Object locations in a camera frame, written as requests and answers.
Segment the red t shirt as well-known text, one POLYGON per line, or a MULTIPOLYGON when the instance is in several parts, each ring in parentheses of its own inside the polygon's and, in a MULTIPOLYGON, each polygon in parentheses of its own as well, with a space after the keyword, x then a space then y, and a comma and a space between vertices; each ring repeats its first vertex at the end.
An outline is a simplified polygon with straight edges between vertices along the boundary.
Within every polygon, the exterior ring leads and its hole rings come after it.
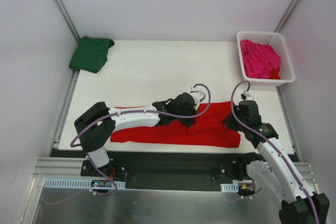
POLYGON ((196 118, 191 127, 174 121, 168 126, 135 127, 113 133, 113 143, 150 143, 174 145, 200 145, 223 148, 238 148, 239 133, 228 129, 223 120, 231 113, 229 102, 211 103, 207 112, 196 118))

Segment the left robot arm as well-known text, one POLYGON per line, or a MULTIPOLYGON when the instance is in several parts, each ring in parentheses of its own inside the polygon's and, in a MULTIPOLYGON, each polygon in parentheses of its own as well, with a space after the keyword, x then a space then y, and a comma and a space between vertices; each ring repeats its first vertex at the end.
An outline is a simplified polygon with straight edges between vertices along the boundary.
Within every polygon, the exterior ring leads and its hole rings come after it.
POLYGON ((97 102, 74 122, 80 146, 93 162, 93 170, 105 176, 111 171, 111 163, 104 145, 112 133, 136 127, 167 126, 174 121, 190 127, 205 97, 202 91, 184 92, 175 99, 132 109, 110 109, 105 102, 97 102))

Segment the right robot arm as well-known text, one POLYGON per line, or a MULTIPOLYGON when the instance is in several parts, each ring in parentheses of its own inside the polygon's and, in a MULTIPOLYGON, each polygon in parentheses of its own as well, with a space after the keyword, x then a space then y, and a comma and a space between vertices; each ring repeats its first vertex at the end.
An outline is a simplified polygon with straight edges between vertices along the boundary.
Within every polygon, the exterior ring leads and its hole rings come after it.
POLYGON ((326 223, 330 201, 299 173, 285 152, 279 135, 269 123, 264 123, 254 100, 231 105, 224 125, 243 133, 255 152, 241 154, 225 173, 236 180, 251 178, 263 190, 274 194, 281 206, 281 223, 326 223))

